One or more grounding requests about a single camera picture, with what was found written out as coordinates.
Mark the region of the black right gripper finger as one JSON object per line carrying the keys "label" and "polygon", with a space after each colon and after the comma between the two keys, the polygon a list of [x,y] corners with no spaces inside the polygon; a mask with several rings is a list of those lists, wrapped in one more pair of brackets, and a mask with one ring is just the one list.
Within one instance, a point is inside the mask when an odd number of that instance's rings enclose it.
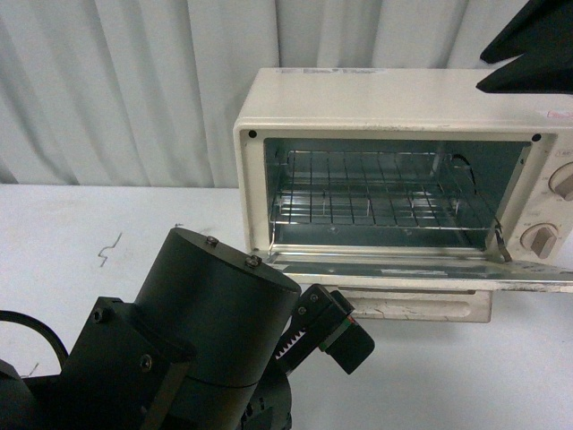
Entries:
{"label": "black right gripper finger", "polygon": [[485,93],[572,94],[572,55],[522,55],[476,84]]}
{"label": "black right gripper finger", "polygon": [[528,1],[482,51],[485,63],[498,63],[572,36],[572,2]]}

